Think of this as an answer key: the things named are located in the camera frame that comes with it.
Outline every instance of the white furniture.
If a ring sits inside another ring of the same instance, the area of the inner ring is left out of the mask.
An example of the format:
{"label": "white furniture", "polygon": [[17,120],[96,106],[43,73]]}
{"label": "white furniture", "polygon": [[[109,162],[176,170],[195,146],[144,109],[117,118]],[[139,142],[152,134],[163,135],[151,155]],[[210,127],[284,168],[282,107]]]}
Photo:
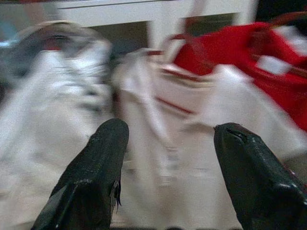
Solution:
{"label": "white furniture", "polygon": [[56,2],[60,19],[82,26],[147,22],[149,47],[158,48],[170,34],[180,33],[181,18],[190,16],[195,2],[204,5],[196,15],[235,13],[233,24],[254,20],[257,0],[83,0]]}

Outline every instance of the black plastic piece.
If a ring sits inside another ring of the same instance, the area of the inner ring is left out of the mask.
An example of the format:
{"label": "black plastic piece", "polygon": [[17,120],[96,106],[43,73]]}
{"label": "black plastic piece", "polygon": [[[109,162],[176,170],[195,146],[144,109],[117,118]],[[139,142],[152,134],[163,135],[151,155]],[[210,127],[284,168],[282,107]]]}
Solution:
{"label": "black plastic piece", "polygon": [[215,127],[214,145],[244,230],[306,230],[306,187],[256,134],[235,123]]}
{"label": "black plastic piece", "polygon": [[67,166],[32,230],[107,230],[129,137],[119,119],[103,123]]}

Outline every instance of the white cabinet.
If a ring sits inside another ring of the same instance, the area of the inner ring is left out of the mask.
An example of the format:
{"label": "white cabinet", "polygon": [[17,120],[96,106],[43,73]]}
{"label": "white cabinet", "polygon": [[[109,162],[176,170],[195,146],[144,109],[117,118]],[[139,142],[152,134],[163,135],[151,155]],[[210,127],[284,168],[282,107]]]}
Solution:
{"label": "white cabinet", "polygon": [[55,4],[60,19],[82,26],[147,22],[149,47],[158,48],[166,36],[181,32],[182,18],[190,15],[195,2],[203,7],[194,16],[234,13],[234,24],[253,21],[257,6],[256,0],[82,0]]}

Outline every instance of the cloth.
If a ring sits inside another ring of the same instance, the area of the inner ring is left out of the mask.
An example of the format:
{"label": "cloth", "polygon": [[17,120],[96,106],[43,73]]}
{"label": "cloth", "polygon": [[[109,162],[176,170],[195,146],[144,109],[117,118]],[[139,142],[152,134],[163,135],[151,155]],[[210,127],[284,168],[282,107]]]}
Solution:
{"label": "cloth", "polygon": [[66,166],[113,117],[110,86],[66,63],[61,51],[40,52],[1,107],[0,229],[29,229]]}
{"label": "cloth", "polygon": [[[281,106],[303,130],[307,130],[306,94],[307,79],[286,73],[282,76],[266,72],[251,58],[252,35],[268,24],[254,23],[243,26],[227,26],[222,30],[195,39],[205,48],[206,58],[217,64],[234,64],[253,78],[253,83],[265,91]],[[263,44],[261,55],[273,56],[293,66],[307,66],[307,58],[297,53],[286,39],[270,30]],[[210,73],[194,55],[190,45],[185,44],[174,64],[196,74]]]}
{"label": "cloth", "polygon": [[[215,154],[213,127],[239,123],[281,160],[307,149],[305,133],[236,67],[217,66],[203,76],[201,97],[187,100],[193,89],[165,75],[146,53],[128,54],[113,76],[121,116],[130,127],[121,208],[134,226],[240,227]],[[168,91],[178,88],[181,95],[170,97]],[[178,109],[190,104],[198,110]]]}

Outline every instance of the red fabric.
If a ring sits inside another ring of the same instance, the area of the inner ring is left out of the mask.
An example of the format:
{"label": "red fabric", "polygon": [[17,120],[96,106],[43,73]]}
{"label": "red fabric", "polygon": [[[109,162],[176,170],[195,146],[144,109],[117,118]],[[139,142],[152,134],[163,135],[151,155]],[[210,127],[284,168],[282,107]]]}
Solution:
{"label": "red fabric", "polygon": [[[270,74],[257,68],[257,62],[251,58],[252,35],[266,26],[266,23],[228,26],[218,32],[197,37],[195,42],[203,44],[208,60],[216,64],[234,64],[250,75],[255,85],[274,99],[299,127],[307,131],[307,79],[293,74]],[[306,57],[295,53],[283,38],[272,30],[263,44],[261,55],[274,56],[294,66],[307,66]],[[181,48],[174,63],[199,75],[212,71],[197,60],[188,44]]]}

